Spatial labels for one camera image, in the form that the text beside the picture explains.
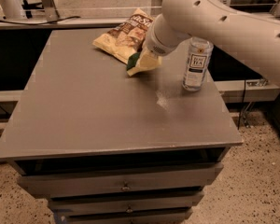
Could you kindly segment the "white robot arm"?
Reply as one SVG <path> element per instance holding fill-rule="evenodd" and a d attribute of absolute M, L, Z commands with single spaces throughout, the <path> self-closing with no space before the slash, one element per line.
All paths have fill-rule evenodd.
<path fill-rule="evenodd" d="M 143 47 L 127 72 L 153 70 L 162 56 L 191 38 L 213 43 L 280 88 L 280 21 L 238 11 L 218 0 L 162 0 Z"/>

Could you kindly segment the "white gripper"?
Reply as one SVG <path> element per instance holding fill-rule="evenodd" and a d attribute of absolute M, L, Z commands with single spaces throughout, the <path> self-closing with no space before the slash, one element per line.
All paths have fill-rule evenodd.
<path fill-rule="evenodd" d="M 175 31 L 162 14 L 158 15 L 149 26 L 146 35 L 146 48 L 143 48 L 136 66 L 129 67 L 127 74 L 135 74 L 154 70 L 161 65 L 161 57 L 173 52 L 180 43 L 190 39 L 190 35 Z"/>

